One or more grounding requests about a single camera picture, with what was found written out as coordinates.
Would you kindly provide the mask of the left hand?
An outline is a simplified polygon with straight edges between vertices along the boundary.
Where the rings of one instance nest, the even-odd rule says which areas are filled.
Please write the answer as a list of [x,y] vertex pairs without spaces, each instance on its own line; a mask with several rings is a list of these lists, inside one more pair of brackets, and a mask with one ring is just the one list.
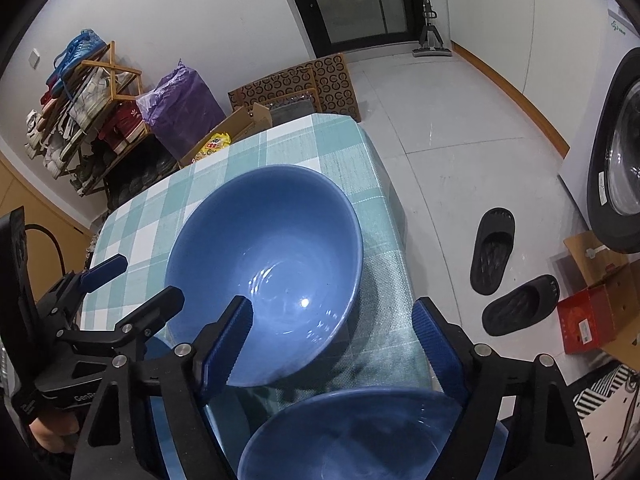
[[51,453],[76,451],[79,424],[74,413],[54,411],[43,414],[29,425],[29,430],[39,445]]

